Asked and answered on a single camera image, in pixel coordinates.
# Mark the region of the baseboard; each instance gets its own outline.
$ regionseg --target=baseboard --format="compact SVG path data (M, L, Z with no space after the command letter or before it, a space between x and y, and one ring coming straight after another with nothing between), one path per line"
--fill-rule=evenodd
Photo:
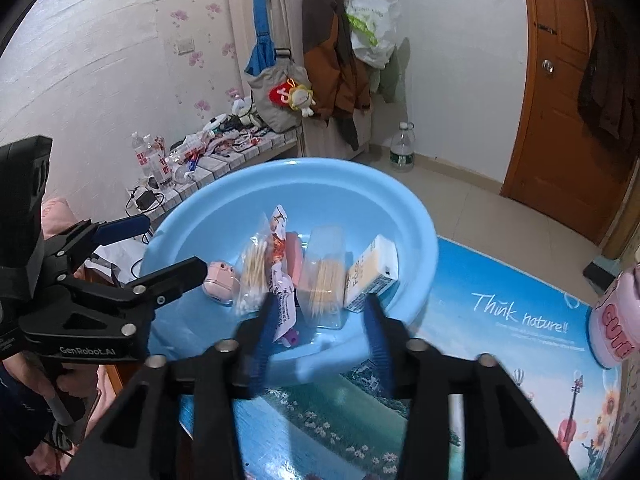
M369 149L371 155L378 156L380 158L389 156L389 148L386 146L380 146L379 144L372 144ZM433 158L420 153L415 154L415 165L424 168L425 170L434 171L443 175L450 176L462 182L472 184L473 186L484 189L491 193L500 194L502 189L502 183L494 180L483 174L476 173L475 171L462 168L441 158Z

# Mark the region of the door knob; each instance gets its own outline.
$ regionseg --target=door knob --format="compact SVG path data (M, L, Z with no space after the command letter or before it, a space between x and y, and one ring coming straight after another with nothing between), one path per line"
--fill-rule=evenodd
M550 74L552 74L554 72L554 64L551 62L550 59L545 59L542 62L542 68L544 68Z

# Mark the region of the light switch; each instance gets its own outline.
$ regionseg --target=light switch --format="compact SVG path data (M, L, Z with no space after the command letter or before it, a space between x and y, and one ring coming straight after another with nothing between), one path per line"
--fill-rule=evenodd
M186 40L177 40L175 42L175 51L181 56L182 54L188 54L196 50L193 38L187 38Z

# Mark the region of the small white box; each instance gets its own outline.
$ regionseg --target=small white box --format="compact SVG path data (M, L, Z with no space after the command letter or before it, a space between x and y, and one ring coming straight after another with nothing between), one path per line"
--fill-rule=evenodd
M352 312L362 312L367 294L380 295L397 280L396 244L378 235L347 272L344 307Z

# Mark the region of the blue strap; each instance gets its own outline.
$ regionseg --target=blue strap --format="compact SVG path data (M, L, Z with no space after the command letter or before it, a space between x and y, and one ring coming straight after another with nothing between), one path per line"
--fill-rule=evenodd
M265 68L276 64L275 45L269 32L267 0L254 0L254 25L256 45L244 71L257 76Z

